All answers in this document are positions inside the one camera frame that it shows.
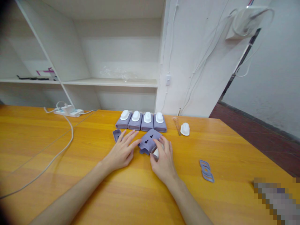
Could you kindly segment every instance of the shelf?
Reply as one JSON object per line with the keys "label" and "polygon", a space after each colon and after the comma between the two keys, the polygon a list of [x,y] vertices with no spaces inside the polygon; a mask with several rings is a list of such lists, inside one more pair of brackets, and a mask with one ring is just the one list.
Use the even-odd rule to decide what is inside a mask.
{"label": "shelf", "polygon": [[2,78],[0,82],[6,83],[40,83],[40,84],[59,84],[59,81],[50,81],[50,80],[20,80],[18,78]]}
{"label": "shelf", "polygon": [[74,81],[63,81],[63,84],[72,85],[93,85],[93,86],[117,86],[117,87],[144,87],[157,88],[157,81],[154,79],[129,80],[124,82],[122,79],[112,78],[87,78]]}

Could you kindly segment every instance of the floor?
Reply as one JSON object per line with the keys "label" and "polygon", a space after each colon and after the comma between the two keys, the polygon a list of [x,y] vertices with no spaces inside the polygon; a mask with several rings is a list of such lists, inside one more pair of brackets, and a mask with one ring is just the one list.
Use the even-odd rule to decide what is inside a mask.
{"label": "floor", "polygon": [[221,119],[291,176],[300,177],[299,144],[219,103],[209,118]]}

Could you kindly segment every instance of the white power strip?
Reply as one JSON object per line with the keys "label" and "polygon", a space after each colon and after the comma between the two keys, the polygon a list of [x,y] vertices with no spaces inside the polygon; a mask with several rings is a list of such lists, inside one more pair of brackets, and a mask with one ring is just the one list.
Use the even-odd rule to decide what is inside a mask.
{"label": "white power strip", "polygon": [[79,117],[84,113],[82,109],[75,109],[72,105],[67,105],[61,107],[54,111],[54,114],[63,115],[63,116],[71,116],[71,117]]}

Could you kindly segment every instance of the hand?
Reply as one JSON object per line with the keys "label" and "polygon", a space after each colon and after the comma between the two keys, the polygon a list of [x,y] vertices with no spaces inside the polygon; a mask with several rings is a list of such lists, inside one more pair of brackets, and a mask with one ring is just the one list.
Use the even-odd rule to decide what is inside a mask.
{"label": "hand", "polygon": [[150,154],[152,170],[158,178],[168,186],[170,183],[173,183],[174,180],[179,178],[174,166],[172,144],[164,136],[161,136],[159,141],[156,139],[153,140],[158,149],[159,159],[156,162],[153,154]]}
{"label": "hand", "polygon": [[115,146],[111,149],[108,155],[102,160],[102,163],[105,164],[105,167],[108,169],[108,172],[111,173],[114,170],[128,166],[130,161],[133,158],[134,148],[142,141],[138,139],[134,141],[131,145],[131,141],[138,134],[138,131],[130,131],[124,138],[126,130],[124,130]]}

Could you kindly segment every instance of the white cable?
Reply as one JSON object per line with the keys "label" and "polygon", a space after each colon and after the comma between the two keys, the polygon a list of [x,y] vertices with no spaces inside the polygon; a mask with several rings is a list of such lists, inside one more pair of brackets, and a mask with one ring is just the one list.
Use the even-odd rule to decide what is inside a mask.
{"label": "white cable", "polygon": [[161,109],[161,111],[162,111],[162,110],[163,110],[163,108],[165,107],[166,96],[167,96],[167,94],[168,94],[168,87],[169,87],[169,86],[167,86],[167,87],[166,87],[165,99],[163,100],[163,105],[162,105],[162,109]]}
{"label": "white cable", "polygon": [[[46,110],[46,108],[44,107],[44,110],[46,111],[46,113],[50,113],[50,112],[53,112],[53,110],[52,111],[47,111]],[[24,188],[26,188],[28,185],[30,185],[31,183],[33,183],[36,179],[38,179],[49,167],[50,167],[50,165],[54,162],[54,160],[61,154],[61,153],[63,153],[68,147],[69,147],[69,145],[71,144],[71,142],[73,141],[73,138],[74,138],[74,131],[73,131],[73,126],[72,126],[72,124],[71,124],[71,122],[69,121],[69,119],[67,118],[67,117],[65,117],[64,115],[63,115],[63,117],[68,121],[68,123],[69,123],[69,125],[71,126],[71,132],[72,132],[72,136],[71,136],[71,140],[69,141],[69,143],[66,145],[66,147],[62,150],[62,151],[60,151],[52,160],[51,160],[51,162],[48,164],[48,166],[39,174],[39,175],[37,175],[32,181],[30,181],[29,183],[27,183],[26,185],[24,185],[22,188],[20,188],[20,189],[18,189],[18,190],[16,190],[16,191],[14,191],[14,192],[12,192],[12,193],[10,193],[10,194],[7,194],[7,195],[3,195],[3,196],[1,196],[0,197],[0,199],[3,199],[3,198],[6,198],[6,197],[8,197],[8,196],[10,196],[10,195],[13,195],[13,194],[15,194],[15,193],[17,193],[17,192],[19,192],[19,191],[21,191],[21,190],[23,190]]]}
{"label": "white cable", "polygon": [[170,57],[169,57],[168,73],[170,73],[171,55],[172,55],[172,51],[173,51],[173,39],[174,39],[174,21],[175,21],[175,16],[176,16],[178,6],[179,5],[178,5],[178,0],[177,0],[176,6],[175,6],[175,12],[174,12],[174,16],[173,16],[173,22],[172,22],[171,50],[170,50]]}
{"label": "white cable", "polygon": [[89,111],[89,112],[81,113],[81,115],[88,114],[88,113],[91,113],[91,112],[93,112],[93,111],[97,111],[97,110],[96,110],[96,109],[93,109],[93,110],[91,110],[91,111]]}
{"label": "white cable", "polygon": [[[218,30],[218,27],[219,27],[221,18],[222,18],[222,16],[223,16],[223,13],[224,13],[224,11],[225,11],[225,8],[226,8],[228,2],[229,2],[229,0],[227,0],[226,4],[225,4],[225,6],[224,6],[224,8],[223,8],[223,10],[222,10],[222,13],[221,13],[221,16],[220,16],[220,18],[219,18],[218,24],[217,24],[217,26],[216,26],[216,28],[215,28],[215,33],[214,33],[214,36],[213,36],[213,38],[212,38],[212,41],[210,42],[210,44],[209,44],[209,46],[208,46],[208,48],[207,48],[207,50],[206,50],[206,52],[205,52],[203,58],[201,59],[200,63],[197,65],[196,69],[194,70],[194,72],[193,72],[193,74],[192,74],[192,77],[191,77],[191,80],[190,80],[190,84],[189,84],[189,86],[188,86],[187,93],[186,93],[186,96],[185,96],[185,98],[184,98],[184,102],[186,101],[186,98],[187,98],[187,95],[188,95],[188,92],[189,92],[189,89],[190,89],[190,85],[191,85],[191,83],[192,83],[192,79],[193,79],[193,77],[194,77],[195,72],[196,72],[200,67],[202,67],[203,65],[205,65],[207,58],[211,55],[211,53],[214,51],[215,47],[217,46],[217,43],[218,43],[220,37],[218,38],[218,41],[216,42],[216,45],[214,46],[214,48],[213,48],[213,50],[211,51],[211,53],[205,58],[205,55],[207,54],[207,52],[208,52],[209,48],[211,47],[211,45],[212,45],[212,43],[213,43],[213,41],[214,41],[214,38],[215,38],[215,36],[216,36],[216,34],[217,34],[217,30]],[[193,86],[192,90],[190,91],[190,94],[189,94],[189,97],[188,97],[188,101],[187,101],[187,103],[182,107],[182,110],[180,111],[180,114],[182,114],[182,112],[183,112],[183,110],[185,109],[186,105],[187,105],[188,102],[190,101],[190,99],[191,99],[191,94],[192,94],[193,89],[195,88],[195,86],[196,86],[196,84],[197,84],[197,82],[198,82],[198,80],[199,80],[199,77],[201,76],[202,71],[200,72],[200,74],[199,74],[199,76],[198,76],[196,82],[194,83],[194,86]]]}
{"label": "white cable", "polygon": [[[242,66],[242,65],[244,65],[244,63],[245,62],[247,62],[248,60],[250,60],[254,55],[255,55],[255,53],[260,49],[260,47],[262,46],[262,44],[263,44],[263,41],[265,40],[265,37],[267,36],[267,34],[269,33],[269,30],[270,30],[270,27],[271,27],[271,24],[272,24],[272,22],[273,22],[273,19],[274,19],[274,15],[275,15],[275,11],[273,10],[273,9],[268,9],[268,10],[270,10],[271,12],[272,12],[272,19],[271,19],[271,21],[270,21],[270,23],[269,23],[269,26],[268,26],[268,28],[267,28],[267,30],[266,30],[266,32],[265,32],[265,34],[264,34],[264,36],[262,37],[262,41],[260,42],[260,45],[258,46],[258,48],[255,50],[255,52],[251,55],[251,56],[249,56],[249,58],[248,59],[246,59],[237,69],[236,69],[236,73],[238,73],[238,71],[239,71],[239,69],[240,69],[240,67]],[[246,72],[246,74],[245,75],[242,75],[242,76],[238,76],[237,74],[236,74],[236,76],[237,77],[244,77],[244,76],[246,76],[247,74],[248,74],[248,72],[249,72],[249,69],[250,69],[250,65],[251,65],[251,62],[249,63],[249,65],[248,65],[248,70],[247,70],[247,72]]]}
{"label": "white cable", "polygon": [[[176,16],[177,8],[179,6],[178,1],[179,0],[177,0],[177,2],[176,2],[175,12],[174,12],[173,21],[172,21],[171,50],[170,50],[170,57],[169,57],[168,74],[170,74],[171,55],[172,55],[172,51],[173,51],[173,39],[174,39],[174,22],[175,22],[175,16]],[[160,110],[160,112],[162,112],[163,108],[165,107],[167,94],[168,94],[168,86],[166,87],[165,97],[164,97],[162,109]]]}

